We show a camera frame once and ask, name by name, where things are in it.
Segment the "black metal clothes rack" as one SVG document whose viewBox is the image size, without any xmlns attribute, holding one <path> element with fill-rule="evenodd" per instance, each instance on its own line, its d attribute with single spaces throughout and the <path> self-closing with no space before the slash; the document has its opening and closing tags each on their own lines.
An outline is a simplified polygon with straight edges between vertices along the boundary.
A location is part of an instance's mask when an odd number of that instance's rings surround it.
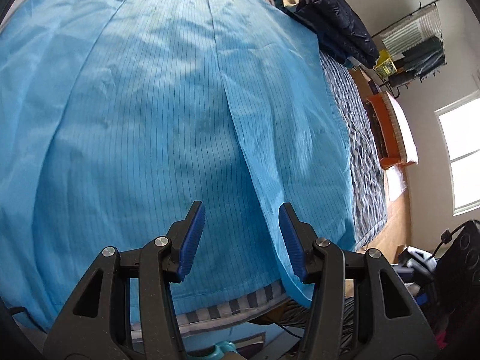
<svg viewBox="0 0 480 360">
<path fill-rule="evenodd" d="M 436 75 L 447 64 L 438 7 L 441 1 L 420 5 L 373 35 L 380 51 L 373 70 L 394 98 L 403 87 Z"/>
</svg>

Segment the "striped hanging towel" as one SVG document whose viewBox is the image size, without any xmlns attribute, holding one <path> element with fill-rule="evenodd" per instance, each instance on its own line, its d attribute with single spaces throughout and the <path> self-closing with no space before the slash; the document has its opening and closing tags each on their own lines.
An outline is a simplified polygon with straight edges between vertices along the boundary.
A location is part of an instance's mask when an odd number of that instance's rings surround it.
<svg viewBox="0 0 480 360">
<path fill-rule="evenodd" d="M 390 55 L 400 55 L 428 38 L 443 39 L 439 9 L 436 4 L 422 7 L 379 33 Z"/>
</svg>

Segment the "dark hanging clothes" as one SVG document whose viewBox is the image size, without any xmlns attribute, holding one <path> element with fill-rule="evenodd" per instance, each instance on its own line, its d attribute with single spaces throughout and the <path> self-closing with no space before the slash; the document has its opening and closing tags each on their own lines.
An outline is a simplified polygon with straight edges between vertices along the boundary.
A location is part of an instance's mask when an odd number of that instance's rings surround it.
<svg viewBox="0 0 480 360">
<path fill-rule="evenodd" d="M 403 52 L 403 57 L 394 61 L 397 72 L 388 83 L 397 88 L 413 80 L 422 80 L 446 63 L 443 42 L 436 36 L 430 37 Z"/>
</svg>

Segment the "light blue striped garment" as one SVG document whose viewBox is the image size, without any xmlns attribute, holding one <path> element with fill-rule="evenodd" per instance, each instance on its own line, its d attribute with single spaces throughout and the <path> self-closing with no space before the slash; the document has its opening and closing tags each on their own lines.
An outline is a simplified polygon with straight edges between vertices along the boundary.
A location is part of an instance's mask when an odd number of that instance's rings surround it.
<svg viewBox="0 0 480 360">
<path fill-rule="evenodd" d="M 309 306 L 278 210 L 352 248 L 349 157 L 316 36 L 264 0 L 28 0 L 1 30 L 1 298 L 49 329 L 103 248 L 200 201 L 177 314 Z"/>
</svg>

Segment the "yellow crate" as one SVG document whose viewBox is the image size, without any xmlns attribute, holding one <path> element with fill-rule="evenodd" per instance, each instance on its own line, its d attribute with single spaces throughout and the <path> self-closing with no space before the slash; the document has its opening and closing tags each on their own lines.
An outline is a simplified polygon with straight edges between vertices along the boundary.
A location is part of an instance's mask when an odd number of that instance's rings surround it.
<svg viewBox="0 0 480 360">
<path fill-rule="evenodd" d="M 373 69 L 383 80 L 396 74 L 397 68 L 387 49 L 380 50 L 379 59 Z"/>
</svg>

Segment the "striped bed quilt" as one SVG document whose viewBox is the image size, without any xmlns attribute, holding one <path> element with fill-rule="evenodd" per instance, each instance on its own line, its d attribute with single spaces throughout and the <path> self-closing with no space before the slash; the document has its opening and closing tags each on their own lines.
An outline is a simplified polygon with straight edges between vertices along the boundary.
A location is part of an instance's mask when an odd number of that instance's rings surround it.
<svg viewBox="0 0 480 360">
<path fill-rule="evenodd" d="M 386 221 L 383 172 L 352 77 L 314 36 L 262 0 L 127 0 L 104 32 L 113 53 L 111 136 L 116 176 L 97 219 L 46 199 L 66 190 L 53 169 L 58 131 L 38 184 L 32 232 L 41 277 L 52 254 L 85 242 L 139 247 L 193 200 L 208 209 L 199 255 L 173 292 L 181 332 L 196 334 L 289 302 L 312 287 L 294 277 L 277 222 L 292 200 L 320 235 L 366 244 Z"/>
</svg>

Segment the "dark navy puffer jacket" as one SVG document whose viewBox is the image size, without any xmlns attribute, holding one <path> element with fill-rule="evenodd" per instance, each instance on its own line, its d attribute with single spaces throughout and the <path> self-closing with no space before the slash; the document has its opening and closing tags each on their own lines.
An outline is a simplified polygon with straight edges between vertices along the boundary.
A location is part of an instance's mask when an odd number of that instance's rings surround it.
<svg viewBox="0 0 480 360">
<path fill-rule="evenodd" d="M 274 0 L 275 6 L 316 34 L 319 49 L 347 68 L 373 68 L 379 50 L 346 0 Z"/>
</svg>

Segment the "white framed window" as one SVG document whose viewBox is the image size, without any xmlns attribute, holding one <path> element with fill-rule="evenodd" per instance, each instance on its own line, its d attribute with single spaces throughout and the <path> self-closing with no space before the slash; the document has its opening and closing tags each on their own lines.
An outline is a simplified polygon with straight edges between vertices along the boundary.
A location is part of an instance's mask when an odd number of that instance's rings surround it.
<svg viewBox="0 0 480 360">
<path fill-rule="evenodd" d="M 454 216 L 479 208 L 479 91 L 435 112 L 448 153 Z"/>
</svg>

